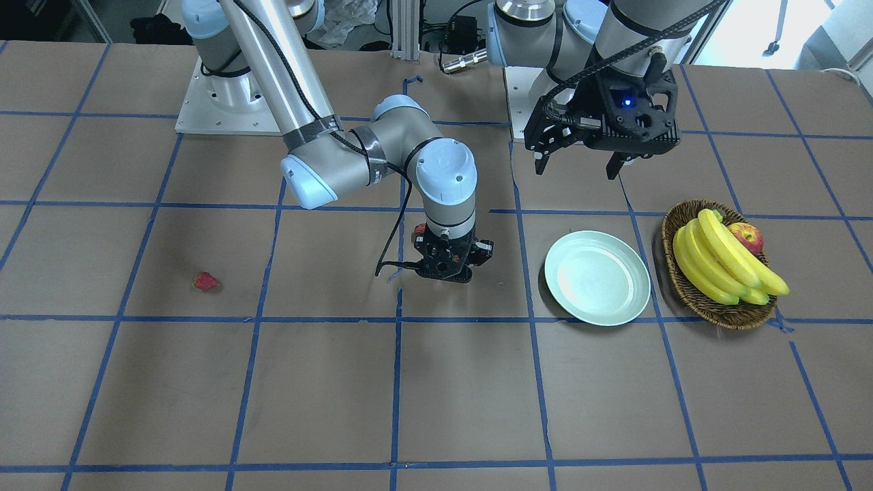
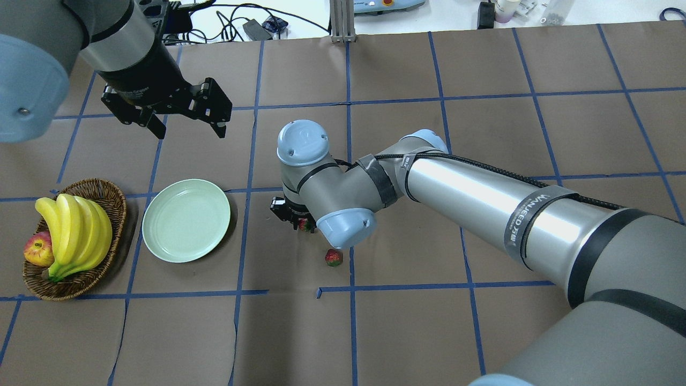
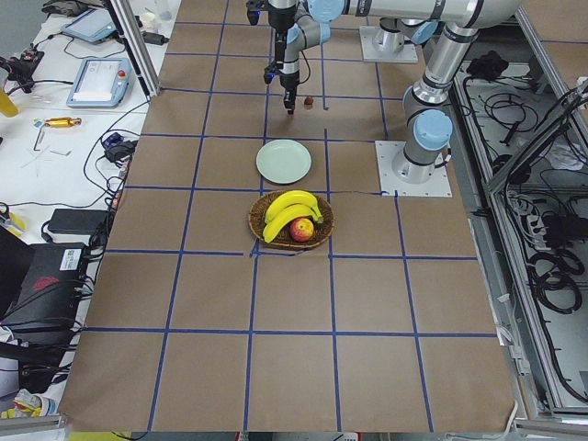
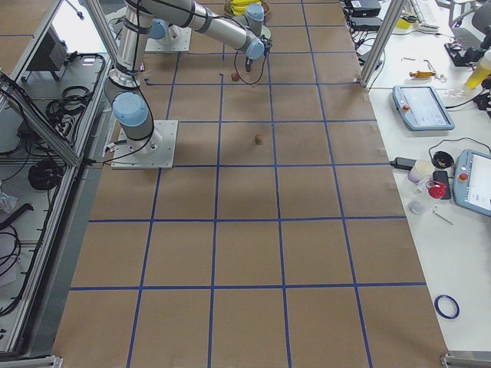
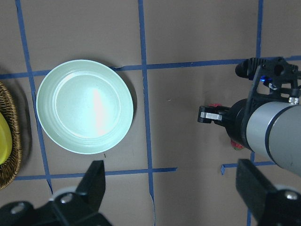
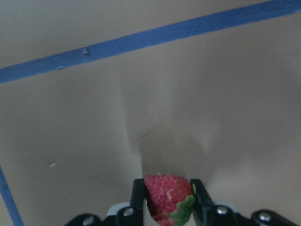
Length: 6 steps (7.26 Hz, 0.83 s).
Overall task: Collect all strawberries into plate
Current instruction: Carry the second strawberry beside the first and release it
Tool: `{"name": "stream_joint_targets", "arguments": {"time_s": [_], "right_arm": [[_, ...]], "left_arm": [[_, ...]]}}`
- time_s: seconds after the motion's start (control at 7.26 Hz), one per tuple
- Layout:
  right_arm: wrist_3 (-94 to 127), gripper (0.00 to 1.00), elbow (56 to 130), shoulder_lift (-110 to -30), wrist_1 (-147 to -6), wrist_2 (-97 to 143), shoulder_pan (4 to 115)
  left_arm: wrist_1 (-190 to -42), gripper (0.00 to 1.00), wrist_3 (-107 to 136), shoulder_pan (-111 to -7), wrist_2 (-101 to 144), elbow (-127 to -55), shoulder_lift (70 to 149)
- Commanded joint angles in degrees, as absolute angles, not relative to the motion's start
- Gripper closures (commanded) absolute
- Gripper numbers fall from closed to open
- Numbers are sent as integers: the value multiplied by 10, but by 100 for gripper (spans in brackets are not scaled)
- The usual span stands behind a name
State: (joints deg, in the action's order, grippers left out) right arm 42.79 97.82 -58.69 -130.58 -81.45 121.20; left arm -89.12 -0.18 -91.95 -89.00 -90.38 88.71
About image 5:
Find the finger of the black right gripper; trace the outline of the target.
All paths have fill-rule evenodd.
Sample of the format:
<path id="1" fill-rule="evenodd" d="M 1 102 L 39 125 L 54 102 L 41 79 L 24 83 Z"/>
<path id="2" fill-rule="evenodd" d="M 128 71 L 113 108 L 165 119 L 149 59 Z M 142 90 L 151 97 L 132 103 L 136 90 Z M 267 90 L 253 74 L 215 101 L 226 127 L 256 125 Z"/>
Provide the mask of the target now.
<path id="1" fill-rule="evenodd" d="M 222 105 L 200 106 L 198 111 L 198 122 L 210 124 L 223 124 L 223 117 L 230 110 L 229 107 Z"/>

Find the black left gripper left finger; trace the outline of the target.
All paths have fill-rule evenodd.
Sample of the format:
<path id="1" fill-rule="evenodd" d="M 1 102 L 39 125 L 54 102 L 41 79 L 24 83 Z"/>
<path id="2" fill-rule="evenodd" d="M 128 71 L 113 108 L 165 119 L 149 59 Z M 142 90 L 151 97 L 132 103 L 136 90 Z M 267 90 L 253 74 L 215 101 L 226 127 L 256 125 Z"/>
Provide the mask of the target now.
<path id="1" fill-rule="evenodd" d="M 92 161 L 75 193 L 78 194 L 89 207 L 98 211 L 105 194 L 104 161 Z"/>

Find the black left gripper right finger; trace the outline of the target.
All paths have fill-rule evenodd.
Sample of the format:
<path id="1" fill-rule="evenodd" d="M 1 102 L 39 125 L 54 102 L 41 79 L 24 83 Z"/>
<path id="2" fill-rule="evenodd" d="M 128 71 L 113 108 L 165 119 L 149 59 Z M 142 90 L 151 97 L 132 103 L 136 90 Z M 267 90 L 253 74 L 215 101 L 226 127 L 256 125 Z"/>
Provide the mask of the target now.
<path id="1" fill-rule="evenodd" d="M 277 193 L 276 187 L 249 159 L 238 160 L 236 190 L 256 220 L 263 217 L 268 197 Z"/>

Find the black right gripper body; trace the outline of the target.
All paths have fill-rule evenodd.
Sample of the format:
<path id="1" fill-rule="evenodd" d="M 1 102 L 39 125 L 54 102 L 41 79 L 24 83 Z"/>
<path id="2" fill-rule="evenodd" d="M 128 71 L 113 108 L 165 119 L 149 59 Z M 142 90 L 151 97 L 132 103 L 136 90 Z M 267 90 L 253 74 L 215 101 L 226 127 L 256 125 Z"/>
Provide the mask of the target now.
<path id="1" fill-rule="evenodd" d="M 243 139 L 242 132 L 246 131 L 243 129 L 243 117 L 245 114 L 247 99 L 237 101 L 232 107 L 230 107 L 226 113 L 226 132 L 232 141 L 242 145 L 249 149 L 247 141 Z"/>

